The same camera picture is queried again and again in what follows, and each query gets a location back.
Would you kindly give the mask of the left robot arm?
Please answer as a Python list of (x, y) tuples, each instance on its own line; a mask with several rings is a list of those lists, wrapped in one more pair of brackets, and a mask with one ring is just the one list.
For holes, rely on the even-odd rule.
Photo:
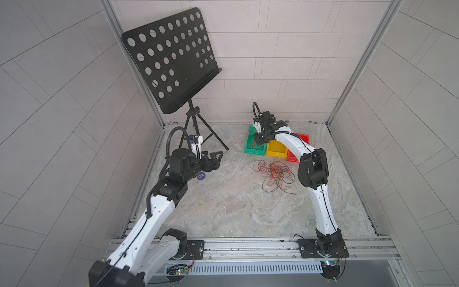
[(172, 151), (170, 142), (166, 144), (166, 163), (147, 195), (144, 214), (106, 261), (92, 265), (88, 272), (91, 287), (145, 287), (169, 259), (186, 255), (185, 232), (171, 228), (158, 243), (153, 240), (184, 197), (188, 182), (200, 172), (218, 170), (223, 153), (202, 151), (199, 137), (189, 136), (180, 126), (172, 129), (168, 141), (178, 131), (187, 146)]

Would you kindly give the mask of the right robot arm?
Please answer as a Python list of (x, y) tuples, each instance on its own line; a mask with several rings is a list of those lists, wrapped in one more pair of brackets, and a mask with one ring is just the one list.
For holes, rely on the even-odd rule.
[(328, 196), (328, 160), (322, 148), (314, 148), (303, 141), (288, 125), (276, 120), (268, 112), (261, 112), (256, 102), (252, 104), (254, 135), (258, 145), (273, 140), (283, 144), (299, 161), (297, 179), (308, 189), (316, 216), (316, 250), (322, 257), (347, 258), (349, 253), (341, 230), (334, 218)]

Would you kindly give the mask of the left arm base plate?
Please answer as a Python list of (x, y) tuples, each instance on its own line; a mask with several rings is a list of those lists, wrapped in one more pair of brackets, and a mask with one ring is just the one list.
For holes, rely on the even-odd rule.
[(176, 261), (192, 261), (193, 259), (201, 260), (203, 259), (204, 245), (204, 240), (188, 240), (185, 252), (181, 256), (172, 257), (171, 259)]

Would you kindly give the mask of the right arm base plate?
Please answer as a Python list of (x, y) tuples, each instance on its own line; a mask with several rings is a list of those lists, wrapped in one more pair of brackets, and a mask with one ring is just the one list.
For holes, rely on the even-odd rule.
[(321, 242), (319, 239), (296, 239), (301, 258), (349, 258), (344, 240)]

